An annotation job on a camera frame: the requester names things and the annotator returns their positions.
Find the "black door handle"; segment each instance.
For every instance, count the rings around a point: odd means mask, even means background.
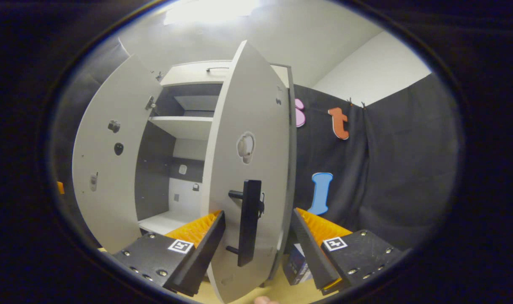
[[[243,192],[230,190],[228,196],[242,200],[241,220],[239,221],[239,248],[227,246],[226,250],[237,254],[237,266],[252,261],[255,251],[258,219],[264,212],[264,202],[260,201],[262,181],[247,179]]]

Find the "white cabinet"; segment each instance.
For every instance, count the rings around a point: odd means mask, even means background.
[[[150,96],[156,100],[162,89],[196,84],[222,86],[218,97],[185,96],[177,102],[186,111],[212,111],[212,117],[149,117],[150,110],[144,109]],[[217,296],[231,302],[266,281],[282,254],[293,203],[295,115],[289,87],[289,68],[270,65],[246,41],[233,60],[176,65],[160,83],[136,58],[129,58],[92,99],[74,148],[78,204],[100,244],[116,252],[141,235],[139,228],[167,233],[224,210],[226,230],[208,269]],[[118,133],[106,128],[110,119],[121,123]],[[171,177],[169,210],[137,221],[135,164],[147,121],[176,138],[174,157],[204,160],[204,169],[201,182]],[[124,146],[120,155],[114,153],[116,143]],[[98,185],[92,192],[89,181],[96,172]],[[265,209],[258,220],[254,258],[238,267],[237,256],[226,247],[239,247],[243,223],[240,202],[228,192],[242,191],[246,179],[262,181]],[[199,191],[191,192],[189,186]],[[184,193],[183,202],[176,200],[179,193]]]

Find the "box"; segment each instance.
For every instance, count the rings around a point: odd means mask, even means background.
[[[283,269],[290,285],[297,285],[312,279],[311,271],[305,261],[305,254],[299,244],[294,244],[290,257]]]

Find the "ceiling light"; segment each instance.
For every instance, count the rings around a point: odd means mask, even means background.
[[[167,10],[164,25],[182,22],[223,22],[248,16],[258,0],[195,0]]]

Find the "open cabinet door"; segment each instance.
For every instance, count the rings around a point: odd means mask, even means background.
[[[138,149],[162,87],[135,56],[102,84],[84,113],[73,149],[73,186],[78,207],[98,242],[111,253],[142,234],[134,182]],[[116,121],[119,129],[110,121]]]
[[[215,292],[225,303],[266,281],[278,258],[285,211],[291,211],[287,207],[289,112],[288,91],[277,73],[251,45],[242,42],[219,94],[202,185],[202,215],[216,210],[225,213],[226,230],[208,268]],[[231,198],[229,192],[243,192],[247,179],[261,181],[264,213],[253,236],[252,259],[238,266],[238,255],[227,246],[241,251],[246,245],[239,244],[240,228],[248,225],[240,220],[246,202]]]

